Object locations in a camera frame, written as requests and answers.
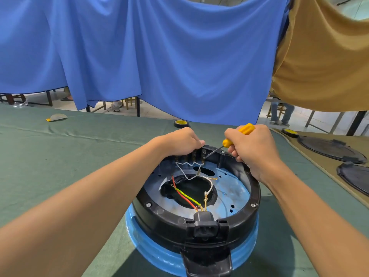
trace yellow-green wire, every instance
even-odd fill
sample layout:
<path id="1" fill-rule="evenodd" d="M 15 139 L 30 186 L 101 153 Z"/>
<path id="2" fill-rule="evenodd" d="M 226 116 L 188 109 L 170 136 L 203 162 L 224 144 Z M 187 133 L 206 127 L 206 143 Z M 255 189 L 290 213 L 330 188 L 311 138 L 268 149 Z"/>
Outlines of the yellow-green wire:
<path id="1" fill-rule="evenodd" d="M 179 191 L 184 197 L 188 198 L 189 200 L 191 200 L 192 202 L 196 203 L 198 206 L 201 206 L 200 203 L 198 203 L 195 199 L 189 197 L 187 194 L 185 194 L 183 191 L 181 191 L 180 189 L 177 189 L 175 187 L 173 187 L 176 191 Z"/>

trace green tablecloth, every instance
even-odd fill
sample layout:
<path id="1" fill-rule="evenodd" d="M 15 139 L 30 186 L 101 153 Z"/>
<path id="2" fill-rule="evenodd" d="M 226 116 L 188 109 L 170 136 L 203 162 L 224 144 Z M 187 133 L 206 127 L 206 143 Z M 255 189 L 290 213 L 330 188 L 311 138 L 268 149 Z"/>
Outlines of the green tablecloth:
<path id="1" fill-rule="evenodd" d="M 64 113 L 68 119 L 47 122 L 54 113 Z M 191 123 L 191 127 L 215 147 L 227 128 L 199 123 Z M 0 226 L 151 138 L 173 130 L 172 120 L 0 105 Z M 282 136 L 273 136 L 283 161 L 300 179 L 369 236 L 369 210 Z M 259 214 L 255 250 L 233 276 L 317 276 L 275 197 L 264 186 Z M 122 219 L 84 276 L 170 275 L 135 250 Z"/>

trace blue curtain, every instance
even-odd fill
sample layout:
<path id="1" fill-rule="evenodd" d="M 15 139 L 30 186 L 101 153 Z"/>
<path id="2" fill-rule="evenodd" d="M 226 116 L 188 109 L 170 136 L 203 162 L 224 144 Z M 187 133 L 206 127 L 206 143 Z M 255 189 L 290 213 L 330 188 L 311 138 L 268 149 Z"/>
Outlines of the blue curtain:
<path id="1" fill-rule="evenodd" d="M 190 121 L 254 123 L 287 3 L 0 0 L 0 91 L 67 84 L 78 109 L 140 95 Z"/>

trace person's left hand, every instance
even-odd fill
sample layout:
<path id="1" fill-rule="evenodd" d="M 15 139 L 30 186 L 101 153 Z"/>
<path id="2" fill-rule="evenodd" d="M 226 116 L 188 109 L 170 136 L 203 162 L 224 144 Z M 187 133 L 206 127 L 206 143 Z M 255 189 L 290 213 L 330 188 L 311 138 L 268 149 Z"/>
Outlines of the person's left hand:
<path id="1" fill-rule="evenodd" d="M 176 130 L 158 138 L 163 144 L 166 156 L 187 155 L 193 150 L 200 149 L 205 145 L 205 141 L 200 140 L 189 127 Z"/>

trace white tile floor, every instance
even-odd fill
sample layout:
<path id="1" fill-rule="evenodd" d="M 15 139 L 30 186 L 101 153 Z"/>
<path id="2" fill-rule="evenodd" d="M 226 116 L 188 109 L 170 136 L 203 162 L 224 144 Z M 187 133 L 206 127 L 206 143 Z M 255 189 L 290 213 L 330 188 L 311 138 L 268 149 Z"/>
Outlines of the white tile floor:
<path id="1" fill-rule="evenodd" d="M 63 102 L 60 101 L 60 99 L 62 99 L 63 97 L 65 97 L 65 93 L 63 92 L 63 89 L 58 89 L 56 92 L 50 92 L 51 94 L 51 98 L 53 100 L 53 108 L 55 109 L 60 109 L 60 110 L 69 110 L 69 111 L 76 111 L 76 106 L 74 104 L 74 102 Z M 35 93 L 35 94 L 27 94 L 25 95 L 28 99 L 28 101 L 30 102 L 37 102 L 37 103 L 48 103 L 47 102 L 47 96 L 46 94 L 43 93 Z M 110 102 L 106 102 L 106 106 L 109 107 L 110 106 Z M 96 105 L 96 108 L 100 107 L 103 105 L 103 102 L 98 102 Z M 142 117 L 150 117 L 150 118 L 162 118 L 162 119 L 176 119 L 176 117 L 169 115 L 157 108 L 155 108 L 154 106 L 151 106 L 149 103 L 143 101 L 142 104 L 140 105 L 140 109 L 141 109 L 141 116 Z M 40 105 L 33 105 L 33 104 L 29 104 L 29 107 L 46 107 L 46 106 L 40 106 Z M 259 119 L 257 121 L 258 124 L 265 124 L 271 128 L 278 128 L 278 129 L 282 129 L 285 126 L 281 126 L 281 125 L 275 125 L 274 123 L 270 124 L 270 118 L 266 118 L 266 115 L 269 111 L 269 107 L 270 107 L 270 103 L 269 102 L 265 102 L 262 110 L 260 112 L 259 115 Z M 135 105 L 133 103 L 132 106 L 129 105 L 129 110 L 126 109 L 126 107 L 122 107 L 120 108 L 119 112 L 114 112 L 114 113 L 110 113 L 106 110 L 104 110 L 103 108 L 98 110 L 97 113 L 103 113 L 103 114 L 115 114 L 115 115 L 122 115 L 122 116 L 136 116 L 136 109 L 135 109 Z M 323 133 L 323 131 L 314 128 L 312 126 L 308 126 L 307 128 L 305 127 L 305 124 L 307 122 L 308 116 L 305 116 L 301 113 L 293 113 L 291 116 L 291 120 L 289 121 L 290 124 L 290 129 L 292 130 L 296 130 L 296 131 L 309 131 L 309 132 L 319 132 L 319 133 Z M 330 129 L 330 127 L 332 125 L 329 124 L 325 124 L 322 123 L 318 120 L 315 120 L 314 118 L 312 119 L 311 123 L 313 123 L 316 126 L 319 126 L 320 128 L 324 128 L 325 130 Z M 344 132 L 335 132 L 335 134 L 345 134 Z"/>

